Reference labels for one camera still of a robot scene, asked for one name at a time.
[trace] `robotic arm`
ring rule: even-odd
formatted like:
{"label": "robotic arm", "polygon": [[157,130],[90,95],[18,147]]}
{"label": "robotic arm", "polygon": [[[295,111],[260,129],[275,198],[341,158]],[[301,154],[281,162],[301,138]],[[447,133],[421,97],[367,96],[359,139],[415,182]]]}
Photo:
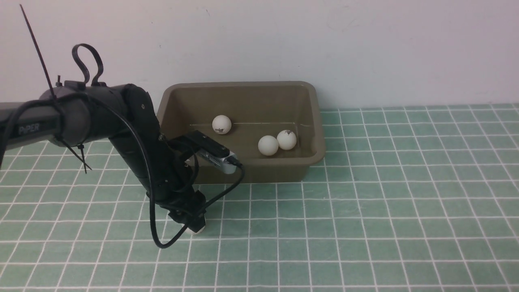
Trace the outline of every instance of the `robotic arm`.
{"label": "robotic arm", "polygon": [[[81,46],[89,49],[98,63],[98,73],[91,86],[86,85],[89,73],[77,56]],[[38,100],[0,103],[0,167],[6,149],[48,139],[70,150],[78,147],[83,154],[84,143],[107,138],[146,190],[155,244],[167,248],[188,228],[200,232],[206,224],[206,208],[241,182],[244,176],[241,163],[229,149],[199,131],[167,140],[160,133],[151,98],[144,89],[132,84],[108,87],[98,82],[103,65],[97,51],[80,44],[72,52],[85,81],[61,84],[58,77],[56,86],[50,87]],[[240,179],[206,201],[205,196],[192,186],[198,173],[196,154],[226,173],[240,168]],[[191,156],[195,160],[194,169],[185,163]],[[86,171],[84,157],[80,160]],[[155,204],[168,210],[174,221],[184,225],[165,244],[157,235]]]}

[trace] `black cable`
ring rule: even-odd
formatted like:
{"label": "black cable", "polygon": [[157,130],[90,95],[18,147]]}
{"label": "black cable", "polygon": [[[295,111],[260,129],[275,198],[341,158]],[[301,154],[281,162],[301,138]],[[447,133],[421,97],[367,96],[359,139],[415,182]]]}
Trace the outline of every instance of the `black cable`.
{"label": "black cable", "polygon": [[209,200],[208,202],[206,202],[197,212],[195,212],[193,214],[191,220],[186,225],[184,225],[182,228],[180,228],[178,233],[170,241],[163,244],[162,242],[160,242],[160,239],[157,234],[157,223],[155,221],[156,220],[156,218],[155,218],[155,192],[154,192],[154,184],[153,184],[153,182],[155,180],[153,178],[153,174],[152,174],[153,172],[151,171],[151,164],[150,164],[150,160],[148,157],[148,152],[146,151],[146,148],[144,147],[144,143],[142,142],[141,138],[139,137],[137,130],[135,130],[135,128],[130,124],[130,122],[124,116],[122,116],[118,112],[114,111],[109,105],[107,105],[106,103],[104,103],[101,100],[97,100],[97,99],[89,99],[89,100],[94,101],[95,103],[99,104],[100,106],[102,106],[103,108],[107,109],[109,112],[114,114],[116,117],[118,117],[126,125],[126,127],[130,130],[132,136],[134,137],[137,144],[139,145],[142,156],[144,158],[144,163],[146,165],[146,174],[148,175],[148,179],[149,179],[149,225],[151,228],[153,241],[155,242],[155,245],[157,245],[159,248],[168,248],[171,245],[173,245],[180,238],[180,236],[182,236],[182,234],[187,230],[187,228],[191,224],[193,224],[196,220],[198,220],[199,216],[201,214],[203,214],[209,206],[211,206],[214,202],[216,202],[217,200],[222,198],[224,195],[226,195],[230,191],[232,191],[234,188],[236,188],[243,180],[243,178],[245,176],[245,171],[243,170],[243,166],[241,165],[241,163],[239,163],[237,161],[237,159],[235,159],[234,157],[231,157],[233,159],[230,159],[230,161],[233,164],[236,164],[236,166],[241,170],[240,178],[235,183],[233,183],[229,188],[225,189],[223,192],[218,194],[216,197],[214,197],[211,200]]}

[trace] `brown plastic bin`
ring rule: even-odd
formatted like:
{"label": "brown plastic bin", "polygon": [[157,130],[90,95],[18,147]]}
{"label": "brown plastic bin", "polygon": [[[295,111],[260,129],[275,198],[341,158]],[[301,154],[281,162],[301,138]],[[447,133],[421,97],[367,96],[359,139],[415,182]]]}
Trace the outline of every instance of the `brown plastic bin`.
{"label": "brown plastic bin", "polygon": [[[226,115],[233,126],[226,135],[213,131],[212,121]],[[321,161],[325,145],[315,88],[306,82],[190,83],[169,87],[157,117],[168,139],[199,130],[236,153],[245,166],[243,182],[297,182],[308,167]],[[292,150],[263,156],[261,137],[282,130],[297,135]],[[233,183],[238,172],[226,175],[204,160],[196,183]]]}

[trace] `ping pong ball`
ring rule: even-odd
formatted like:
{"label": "ping pong ball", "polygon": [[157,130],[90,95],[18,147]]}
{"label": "ping pong ball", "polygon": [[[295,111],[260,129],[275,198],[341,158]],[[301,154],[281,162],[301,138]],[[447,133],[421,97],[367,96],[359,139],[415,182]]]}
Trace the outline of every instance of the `ping pong ball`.
{"label": "ping pong ball", "polygon": [[227,134],[231,126],[230,119],[225,115],[216,116],[213,120],[213,130],[220,135]]}
{"label": "ping pong ball", "polygon": [[294,132],[290,130],[283,130],[278,134],[279,148],[283,150],[290,150],[297,144],[297,137]]}
{"label": "ping pong ball", "polygon": [[274,155],[278,147],[278,140],[273,136],[263,136],[258,142],[258,150],[265,156]]}

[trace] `white wall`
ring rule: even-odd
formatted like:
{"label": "white wall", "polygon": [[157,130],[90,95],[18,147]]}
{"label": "white wall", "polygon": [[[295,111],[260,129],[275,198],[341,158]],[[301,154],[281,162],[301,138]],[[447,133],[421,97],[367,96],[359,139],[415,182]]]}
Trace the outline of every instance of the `white wall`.
{"label": "white wall", "polygon": [[[22,4],[53,83],[82,79],[70,52],[88,43],[102,81],[155,107],[170,85],[209,81],[308,81],[321,107],[519,101],[518,0]],[[18,1],[0,1],[0,68],[0,101],[46,88]]]}

